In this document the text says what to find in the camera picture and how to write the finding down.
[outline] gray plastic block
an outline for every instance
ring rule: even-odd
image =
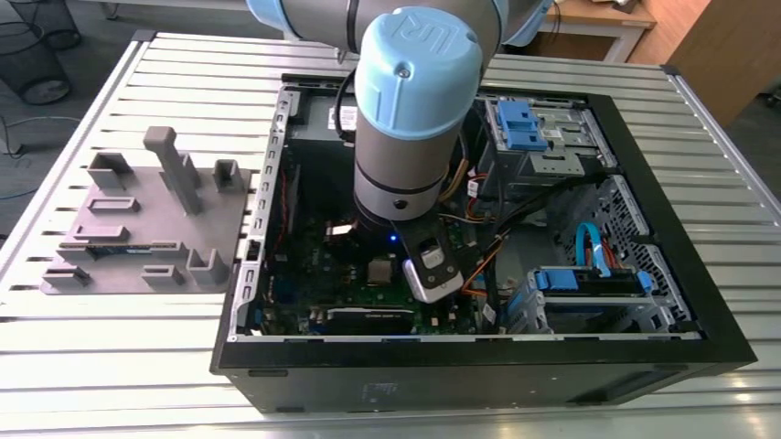
[[[51,267],[43,275],[44,282],[55,288],[84,287],[90,283],[90,275],[76,265],[60,264]]]
[[[131,232],[124,226],[78,226],[74,238],[76,240],[94,241],[127,241]]]
[[[144,146],[158,155],[166,173],[168,186],[174,189],[179,203],[189,215],[198,215],[203,209],[202,200],[193,186],[193,177],[189,176],[174,141],[176,132],[170,126],[151,126],[144,135]]]
[[[134,197],[95,197],[87,201],[92,213],[132,213],[140,209]]]
[[[211,249],[206,263],[198,251],[191,250],[187,258],[187,270],[199,285],[221,284],[229,277],[229,266],[222,261],[218,249]]]
[[[182,167],[184,168],[184,173],[193,183],[195,188],[202,186],[201,184],[201,176],[198,175],[198,169],[195,169],[195,165],[193,164],[193,158],[190,154],[182,154]]]
[[[175,265],[144,265],[142,279],[152,288],[184,284],[184,277]]]
[[[215,185],[218,185],[218,192],[245,191],[242,170],[235,160],[218,160],[211,176],[215,179]]]
[[[152,243],[151,255],[155,258],[166,260],[187,259],[190,251],[187,249],[187,246],[184,245],[184,242],[152,241],[151,243]]]
[[[193,186],[199,188],[203,184],[201,181],[201,175],[198,174],[198,169],[195,169],[195,165],[193,164],[193,158],[190,154],[179,154],[182,158],[182,167],[184,167],[184,173],[187,177],[191,179]],[[166,184],[166,188],[168,190],[174,190],[171,184],[168,183],[168,179],[166,178],[166,171],[160,171],[160,178],[163,179],[163,183]]]
[[[98,153],[87,166],[87,173],[102,189],[124,189],[120,175],[132,174],[134,169],[120,153]]]
[[[135,166],[134,173],[122,175],[126,189],[90,188],[79,208],[71,230],[63,236],[63,246],[78,248],[55,254],[51,267],[63,262],[78,265],[90,274],[87,286],[54,287],[40,285],[46,294],[221,294],[229,289],[229,278],[221,284],[198,284],[187,270],[190,250],[195,249],[207,259],[211,249],[231,269],[235,246],[239,240],[242,218],[247,205],[247,192],[221,193],[215,185],[213,166],[198,169],[202,187],[198,195],[203,203],[199,215],[182,215],[176,194],[166,189],[159,166]],[[250,181],[250,172],[242,169],[242,177]],[[88,209],[92,198],[132,197],[140,204],[138,212],[95,213]],[[127,241],[106,239],[76,240],[82,226],[124,227],[130,231]],[[90,249],[94,257],[84,251]],[[175,265],[184,284],[151,287],[142,278],[144,265]]]
[[[76,243],[71,242],[60,244],[56,252],[66,262],[92,262],[98,259],[86,245],[78,246]]]

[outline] aluminum table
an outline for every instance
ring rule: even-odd
[[[221,294],[47,296],[40,276],[98,151],[134,166],[150,125],[259,184],[283,73],[343,76],[319,44],[139,32],[0,250],[0,435],[654,438],[781,436],[781,208],[686,83],[658,67],[500,56],[485,84],[614,97],[760,361],[620,407],[261,415],[209,373]]]

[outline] case label sticker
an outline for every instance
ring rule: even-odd
[[[470,181],[466,184],[466,195],[470,198],[477,198],[477,193],[480,192],[480,183],[476,181]]]
[[[329,111],[329,129],[335,130],[337,125],[334,123],[334,111],[335,108],[331,107]],[[355,131],[355,127],[358,125],[358,107],[342,107],[342,129],[345,131]]]
[[[489,304],[484,306],[484,316],[489,319],[490,323],[494,324],[497,321],[497,312],[493,310]]]

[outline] white sticker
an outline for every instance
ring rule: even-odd
[[[489,319],[492,324],[497,320],[497,312],[493,310],[489,304],[484,306],[484,316]]]
[[[542,136],[554,139],[562,139],[560,130],[542,130]]]
[[[466,195],[469,195],[470,198],[477,198],[478,191],[480,191],[480,183],[476,181],[470,181],[466,184]]]
[[[358,107],[342,107],[342,129],[345,131],[355,131],[358,125]],[[334,124],[334,107],[329,111],[329,129],[335,130]]]

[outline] black cable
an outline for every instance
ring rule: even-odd
[[[462,159],[469,162],[469,160],[470,160],[469,144],[466,143],[466,133],[464,132],[464,128],[460,131],[460,144],[462,146]]]
[[[489,121],[486,120],[486,115],[480,113],[480,110],[476,108],[476,105],[473,106],[473,109],[476,110],[477,113],[477,118],[480,119],[480,123],[482,125],[482,131],[486,132],[486,137],[488,137],[488,148],[489,148],[489,154],[490,154],[490,159],[493,160],[493,166],[496,169],[496,181],[497,181],[497,198],[500,201],[500,212],[497,213],[497,225],[500,224],[500,222],[502,221],[502,218],[505,217],[505,176],[502,173],[502,163],[500,162],[500,147],[497,146],[497,139],[493,137],[492,133],[490,133],[490,126],[489,126]]]
[[[358,44],[355,43],[355,21],[358,18],[359,2],[359,0],[349,0],[347,4],[347,46],[353,53],[358,53]]]
[[[561,33],[561,6],[560,6],[560,4],[556,1],[553,2],[553,7],[554,7],[554,10],[556,10],[556,19],[554,19],[554,22],[553,22],[552,37],[550,37],[550,40],[548,42],[549,44],[553,44],[556,42],[557,36]]]
[[[11,157],[14,160],[19,160],[24,155],[24,152],[22,148],[18,151],[18,153],[14,153],[11,151],[11,139],[8,138],[8,124],[6,122],[6,117],[3,117],[3,114],[0,114],[0,124],[3,124],[3,140],[6,141],[7,156]]]
[[[36,192],[38,192],[38,187],[35,189],[28,190],[27,192],[22,192],[19,194],[3,196],[3,197],[0,197],[0,201],[6,201],[7,199],[14,199],[14,198],[20,198],[20,197],[24,197],[27,195],[35,194]]]
[[[548,202],[548,199],[557,195],[560,192],[564,192],[565,190],[573,189],[578,186],[602,183],[614,174],[616,172],[612,171],[601,171],[596,172],[589,176],[572,177],[564,179],[560,183],[557,183],[546,190],[540,192],[534,197],[529,198],[529,200],[526,200],[516,208],[516,210],[510,212],[505,220],[498,222],[498,233],[504,234],[505,232],[508,232],[513,228],[516,223],[524,221],[524,219],[529,215],[532,215],[537,210],[542,209],[545,207],[545,202]],[[490,245],[488,252],[490,251],[490,248],[493,247],[496,242],[497,241],[494,241],[493,244]]]
[[[484,322],[484,334],[500,334],[500,320],[502,318],[502,304],[500,297],[500,287],[497,286],[497,258],[493,258],[484,269],[484,279],[486,281],[486,305],[490,306],[496,313],[493,322],[486,318]]]
[[[355,80],[355,70],[357,69],[354,69],[350,72],[350,74],[345,77],[345,80],[342,81],[339,91],[337,92],[337,103],[334,105],[334,128],[337,130],[337,135],[339,136],[339,138],[349,144],[355,143],[355,132],[354,131],[346,132],[342,129],[342,101],[345,100],[345,95],[347,94],[347,87],[350,83]]]

